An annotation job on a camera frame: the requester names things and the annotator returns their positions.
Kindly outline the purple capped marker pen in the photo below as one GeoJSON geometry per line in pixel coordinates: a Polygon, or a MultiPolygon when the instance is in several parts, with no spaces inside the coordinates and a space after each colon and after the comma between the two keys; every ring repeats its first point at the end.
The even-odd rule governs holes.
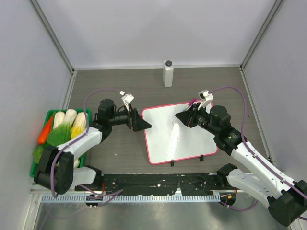
{"type": "MultiPolygon", "coordinates": [[[[187,111],[187,110],[189,110],[190,108],[191,108],[191,106],[196,102],[196,98],[193,98],[189,103],[188,103],[188,105],[186,105],[185,106],[185,108],[183,108],[182,109],[182,111],[180,111],[180,112],[185,112],[185,111],[187,111]]],[[[174,124],[179,124],[179,123],[181,123],[181,121],[176,117],[175,118],[175,120],[172,122],[172,124],[174,125],[174,124]]]]}

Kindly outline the pink framed whiteboard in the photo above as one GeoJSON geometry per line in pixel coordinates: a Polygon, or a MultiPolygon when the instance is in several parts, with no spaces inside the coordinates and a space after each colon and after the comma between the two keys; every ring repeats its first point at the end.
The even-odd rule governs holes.
{"type": "Polygon", "coordinates": [[[175,114],[188,102],[145,108],[142,118],[152,127],[144,131],[149,163],[152,165],[214,155],[214,135],[199,126],[189,128],[175,114]]]}

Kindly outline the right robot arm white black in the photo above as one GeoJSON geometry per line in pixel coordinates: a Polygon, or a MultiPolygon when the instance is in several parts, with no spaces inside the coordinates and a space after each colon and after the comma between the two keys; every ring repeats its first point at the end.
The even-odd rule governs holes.
{"type": "Polygon", "coordinates": [[[243,190],[269,211],[281,225],[288,227],[307,210],[307,183],[296,182],[278,170],[231,125],[231,116],[223,106],[213,106],[209,112],[192,106],[176,114],[185,126],[199,126],[214,135],[217,147],[248,168],[247,175],[232,164],[218,170],[217,185],[222,189],[243,190]]]}

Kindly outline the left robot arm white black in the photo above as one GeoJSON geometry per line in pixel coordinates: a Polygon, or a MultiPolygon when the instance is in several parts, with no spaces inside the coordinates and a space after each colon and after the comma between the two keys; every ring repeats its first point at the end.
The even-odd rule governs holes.
{"type": "Polygon", "coordinates": [[[115,125],[127,125],[134,132],[152,127],[131,104],[116,108],[113,100],[104,99],[100,102],[87,132],[56,147],[45,147],[34,182],[57,195],[63,195],[75,186],[87,186],[91,191],[99,190],[103,180],[101,170],[92,166],[75,168],[74,162],[89,149],[103,142],[115,125]]]}

